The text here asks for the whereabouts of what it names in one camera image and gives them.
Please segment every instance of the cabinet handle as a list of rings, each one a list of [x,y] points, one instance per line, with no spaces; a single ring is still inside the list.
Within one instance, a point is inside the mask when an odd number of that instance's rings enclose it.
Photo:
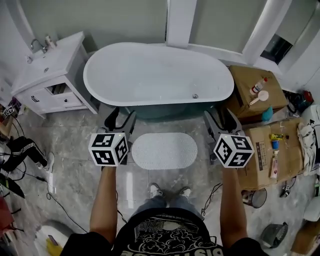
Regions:
[[[37,100],[37,99],[36,99],[36,97],[35,97],[35,96],[33,96],[33,95],[31,96],[31,99],[32,99],[35,103],[37,103],[37,102],[39,102],[39,101],[40,101],[40,100]]]

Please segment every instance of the soap bottle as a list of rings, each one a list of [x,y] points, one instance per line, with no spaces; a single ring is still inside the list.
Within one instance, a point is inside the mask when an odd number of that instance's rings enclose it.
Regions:
[[[51,47],[51,49],[54,49],[54,48],[57,47],[56,42],[54,42],[54,41],[51,39],[50,35],[48,35],[48,34],[45,36],[45,41],[46,41],[47,45]]]
[[[265,83],[268,82],[268,78],[261,79],[259,82],[257,82],[251,89],[250,93],[252,95],[257,94],[258,92],[261,91],[261,89],[264,87]]]

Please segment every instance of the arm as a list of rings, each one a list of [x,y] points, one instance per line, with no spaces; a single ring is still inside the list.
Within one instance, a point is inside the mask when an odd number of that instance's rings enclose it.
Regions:
[[[117,234],[116,167],[104,167],[90,217],[90,231],[113,245]]]
[[[230,248],[238,240],[248,237],[247,219],[237,170],[224,169],[222,171],[222,180],[221,240],[224,247]]]

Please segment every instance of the faucet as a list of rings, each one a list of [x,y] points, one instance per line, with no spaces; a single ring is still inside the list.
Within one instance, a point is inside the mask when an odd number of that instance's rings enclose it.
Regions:
[[[34,42],[36,42],[36,41],[37,41],[38,44],[41,46],[42,52],[45,54],[45,53],[48,51],[48,48],[47,48],[47,46],[43,46],[43,45],[39,42],[38,39],[33,39],[33,40],[32,40],[32,42],[31,42],[31,50],[34,49]]]

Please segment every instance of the bath mat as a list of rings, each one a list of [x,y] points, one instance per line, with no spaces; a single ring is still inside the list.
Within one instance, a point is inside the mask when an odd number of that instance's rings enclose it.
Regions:
[[[146,133],[132,145],[134,162],[147,170],[182,169],[196,159],[198,148],[193,138],[181,132]]]

